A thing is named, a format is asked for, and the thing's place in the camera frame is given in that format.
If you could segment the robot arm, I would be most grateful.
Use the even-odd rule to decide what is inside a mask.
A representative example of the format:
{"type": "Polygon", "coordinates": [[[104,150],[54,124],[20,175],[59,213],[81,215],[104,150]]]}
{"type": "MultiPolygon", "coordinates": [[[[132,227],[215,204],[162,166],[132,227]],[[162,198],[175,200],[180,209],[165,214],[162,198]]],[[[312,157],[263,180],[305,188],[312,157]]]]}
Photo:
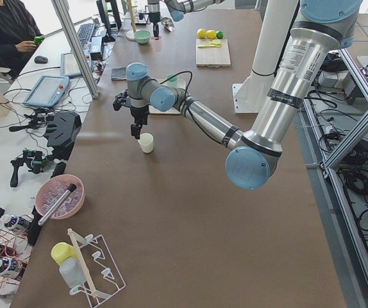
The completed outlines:
{"type": "MultiPolygon", "coordinates": [[[[186,13],[198,12],[207,6],[213,4],[220,4],[220,0],[187,0],[187,1],[177,1],[168,0],[163,1],[167,6],[167,9],[173,19],[173,21],[182,20],[186,13]]],[[[149,11],[149,20],[153,25],[153,36],[155,39],[159,37],[159,26],[158,23],[161,22],[160,15],[160,1],[159,0],[147,0],[147,8],[149,11]]]]}
{"type": "Polygon", "coordinates": [[[262,109],[246,132],[240,132],[187,90],[166,87],[150,78],[144,64],[129,64],[124,96],[135,119],[132,136],[140,137],[149,107],[162,112],[175,108],[215,142],[230,149],[225,169],[234,185],[249,190],[261,187],[276,169],[282,139],[327,53],[352,44],[360,5],[360,1],[300,1],[290,31],[292,43],[262,109]]]}

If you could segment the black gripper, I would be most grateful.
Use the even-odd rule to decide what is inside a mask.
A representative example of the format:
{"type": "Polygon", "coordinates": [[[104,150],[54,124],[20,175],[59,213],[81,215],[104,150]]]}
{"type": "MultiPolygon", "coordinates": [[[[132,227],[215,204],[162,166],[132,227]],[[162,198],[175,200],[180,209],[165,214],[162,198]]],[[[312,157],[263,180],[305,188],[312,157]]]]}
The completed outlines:
{"type": "Polygon", "coordinates": [[[148,115],[149,115],[149,107],[131,107],[130,113],[134,118],[134,124],[130,126],[131,135],[135,139],[140,139],[141,126],[147,125],[148,115]]]}
{"type": "Polygon", "coordinates": [[[160,12],[149,12],[149,21],[153,24],[153,36],[159,36],[160,12]]]}

